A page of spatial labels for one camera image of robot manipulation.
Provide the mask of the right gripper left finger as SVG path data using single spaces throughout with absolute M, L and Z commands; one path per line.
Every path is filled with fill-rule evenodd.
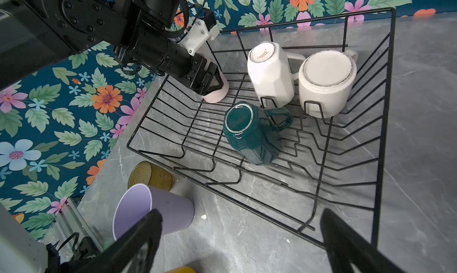
M 153 209 L 100 255 L 80 261 L 65 262 L 62 273 L 121 273 L 139 253 L 139 271 L 150 272 L 159 247 L 163 216 Z

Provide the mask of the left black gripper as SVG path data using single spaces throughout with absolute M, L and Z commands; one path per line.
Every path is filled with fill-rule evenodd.
M 167 74 L 196 94 L 209 93 L 209 85 L 216 73 L 202 55 L 191 56 L 184 47 L 166 38 L 150 26 L 139 26 L 126 46 L 114 48 L 116 60 L 122 67 L 136 64 L 159 75 Z

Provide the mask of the white mug red interior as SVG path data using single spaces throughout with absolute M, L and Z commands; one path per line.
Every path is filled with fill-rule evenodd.
M 357 76 L 358 52 L 323 50 L 299 70 L 299 100 L 307 115 L 332 118 L 345 107 Z

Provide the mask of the cream mug pink handle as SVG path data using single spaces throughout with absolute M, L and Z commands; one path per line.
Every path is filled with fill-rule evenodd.
M 229 83 L 225 77 L 225 75 L 221 72 L 221 68 L 217 65 L 217 63 L 211 59 L 208 55 L 199 53 L 202 55 L 206 60 L 207 64 L 205 66 L 205 70 L 209 68 L 211 64 L 214 64 L 216 67 L 216 73 L 211 80 L 211 84 L 209 85 L 209 93 L 206 95 L 202 95 L 204 101 L 209 104 L 216 104 L 223 100 L 229 91 Z

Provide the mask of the white ceramic mug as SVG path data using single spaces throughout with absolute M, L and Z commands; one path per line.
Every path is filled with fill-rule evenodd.
M 263 42 L 250 50 L 247 70 L 255 93 L 265 108 L 286 106 L 295 96 L 293 73 L 289 60 L 305 61 L 301 54 L 285 52 L 274 42 Z

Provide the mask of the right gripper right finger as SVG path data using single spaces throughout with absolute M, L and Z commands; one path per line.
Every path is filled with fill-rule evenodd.
M 320 228 L 334 273 L 401 273 L 402 270 L 370 245 L 332 210 L 324 209 Z

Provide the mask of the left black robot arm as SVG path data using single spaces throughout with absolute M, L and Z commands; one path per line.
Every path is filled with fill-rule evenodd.
M 1 88 L 107 42 L 127 74 L 147 68 L 201 96 L 222 90 L 219 68 L 197 52 L 219 33 L 214 13 L 172 31 L 176 15 L 189 19 L 187 0 L 1 0 Z

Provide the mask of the dark green mug white interior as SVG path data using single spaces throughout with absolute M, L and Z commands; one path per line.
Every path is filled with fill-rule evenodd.
M 246 160 L 263 166 L 278 158 L 282 148 L 280 132 L 292 124 L 293 115 L 284 107 L 262 109 L 240 101 L 226 111 L 223 133 Z

